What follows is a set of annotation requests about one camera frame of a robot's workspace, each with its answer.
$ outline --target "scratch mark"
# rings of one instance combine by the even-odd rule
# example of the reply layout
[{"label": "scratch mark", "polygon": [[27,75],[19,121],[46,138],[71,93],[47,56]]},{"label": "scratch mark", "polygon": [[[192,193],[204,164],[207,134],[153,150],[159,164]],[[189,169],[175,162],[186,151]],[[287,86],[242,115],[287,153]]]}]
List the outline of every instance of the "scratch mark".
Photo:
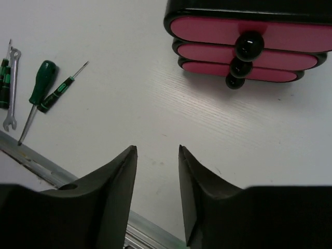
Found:
[{"label": "scratch mark", "polygon": [[222,173],[220,172],[220,170],[217,167],[215,167],[215,168],[219,172],[219,174],[222,175]]},{"label": "scratch mark", "polygon": [[156,191],[156,195],[160,194],[161,189],[162,189],[162,186],[158,188],[158,190]]}]

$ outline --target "wood grain texture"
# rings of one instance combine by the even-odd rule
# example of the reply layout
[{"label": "wood grain texture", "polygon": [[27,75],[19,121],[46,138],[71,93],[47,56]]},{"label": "wood grain texture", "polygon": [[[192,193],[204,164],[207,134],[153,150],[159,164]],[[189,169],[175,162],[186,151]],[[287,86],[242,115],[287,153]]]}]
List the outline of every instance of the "wood grain texture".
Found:
[{"label": "wood grain texture", "polygon": [[[132,210],[184,239],[178,145],[239,186],[331,184],[332,60],[298,82],[224,79],[183,72],[162,19],[166,0],[7,1],[0,48],[22,51],[19,138],[43,60],[61,69],[52,90],[90,61],[25,145],[78,177],[138,147]],[[0,120],[6,111],[0,110]]]}]

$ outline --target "round knob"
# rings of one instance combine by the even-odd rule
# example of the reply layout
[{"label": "round knob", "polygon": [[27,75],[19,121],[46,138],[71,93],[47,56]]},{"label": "round knob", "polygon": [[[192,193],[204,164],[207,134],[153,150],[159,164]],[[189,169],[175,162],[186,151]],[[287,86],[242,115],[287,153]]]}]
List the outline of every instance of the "round knob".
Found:
[{"label": "round knob", "polygon": [[241,88],[244,84],[244,81],[244,79],[235,78],[231,74],[228,74],[226,77],[226,85],[233,90]]},{"label": "round knob", "polygon": [[243,33],[235,43],[235,53],[241,61],[256,60],[264,49],[264,39],[256,31]]},{"label": "round knob", "polygon": [[235,78],[244,78],[248,74],[251,73],[253,69],[253,63],[252,62],[244,62],[241,61],[239,58],[235,57],[232,62],[230,63],[230,73]]}]

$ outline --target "drawer organizer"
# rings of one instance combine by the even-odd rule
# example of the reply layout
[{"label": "drawer organizer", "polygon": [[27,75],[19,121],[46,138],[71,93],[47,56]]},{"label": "drawer organizer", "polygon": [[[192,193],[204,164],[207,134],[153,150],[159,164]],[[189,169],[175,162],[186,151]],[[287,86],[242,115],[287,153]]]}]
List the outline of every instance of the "drawer organizer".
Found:
[{"label": "drawer organizer", "polygon": [[186,71],[224,76],[231,89],[290,82],[332,50],[332,3],[321,2],[169,0],[164,26]]}]

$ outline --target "screwdriver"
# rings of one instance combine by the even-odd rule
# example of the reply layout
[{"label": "screwdriver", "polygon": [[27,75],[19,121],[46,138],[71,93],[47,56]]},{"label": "screwdriver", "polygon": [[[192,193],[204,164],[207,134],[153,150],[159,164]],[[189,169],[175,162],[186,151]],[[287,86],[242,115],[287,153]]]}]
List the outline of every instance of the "screwdriver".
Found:
[{"label": "screwdriver", "polygon": [[0,92],[0,108],[8,109],[10,100],[10,66],[5,67],[5,78]]},{"label": "screwdriver", "polygon": [[36,84],[33,88],[32,95],[29,99],[29,102],[33,104],[29,117],[27,118],[27,121],[25,123],[22,135],[18,141],[18,146],[20,146],[23,142],[23,140],[26,137],[26,134],[29,130],[29,127],[32,123],[32,119],[36,112],[36,106],[41,103],[41,101],[44,99],[45,95],[47,95],[49,89],[54,84],[54,81],[58,74],[58,67],[54,62],[51,61],[44,61],[36,75]]},{"label": "screwdriver", "polygon": [[[1,63],[1,66],[0,66],[0,91],[3,90],[3,86],[9,87],[9,85],[4,84],[4,82],[5,83],[10,82],[10,70],[9,70],[9,77],[8,77],[9,80],[6,81],[5,75],[6,75],[6,71],[8,71],[7,68],[10,68],[10,66],[9,66],[9,54],[10,54],[11,48],[12,48],[12,46],[11,46],[11,39],[10,39],[9,44],[8,44],[7,56],[6,56],[6,58],[4,58],[2,60],[2,63]],[[6,105],[8,105],[8,103],[5,103],[3,101],[4,100],[0,99],[0,108],[8,109],[8,108],[6,108]]]},{"label": "screwdriver", "polygon": [[58,101],[62,94],[68,89],[68,87],[75,81],[76,76],[82,72],[82,70],[89,64],[87,61],[73,76],[66,79],[50,96],[42,101],[42,103],[37,107],[42,113],[48,112],[51,107]]}]

